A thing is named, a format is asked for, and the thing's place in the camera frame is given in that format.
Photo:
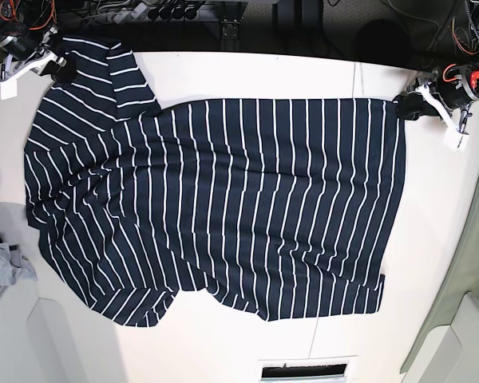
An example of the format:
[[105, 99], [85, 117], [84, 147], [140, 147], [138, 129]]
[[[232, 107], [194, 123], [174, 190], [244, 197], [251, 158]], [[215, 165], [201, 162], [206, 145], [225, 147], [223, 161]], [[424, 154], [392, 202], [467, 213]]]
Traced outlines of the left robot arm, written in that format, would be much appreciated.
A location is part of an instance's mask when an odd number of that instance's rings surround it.
[[479, 101], [479, 1], [465, 1], [465, 13], [473, 45], [461, 43], [455, 22], [450, 31], [454, 42], [469, 56], [464, 63], [450, 63], [419, 73], [398, 95], [396, 113], [402, 120], [417, 120], [421, 116], [437, 116], [459, 132], [465, 130], [472, 104]]

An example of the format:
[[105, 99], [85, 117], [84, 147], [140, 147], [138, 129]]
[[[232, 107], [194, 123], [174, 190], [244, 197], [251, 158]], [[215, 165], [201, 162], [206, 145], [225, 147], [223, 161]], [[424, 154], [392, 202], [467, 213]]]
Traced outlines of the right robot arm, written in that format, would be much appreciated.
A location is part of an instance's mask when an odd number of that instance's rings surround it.
[[64, 51], [56, 21], [54, 1], [0, 1], [0, 49], [6, 53], [0, 82], [29, 71], [62, 84], [75, 80], [76, 66]]

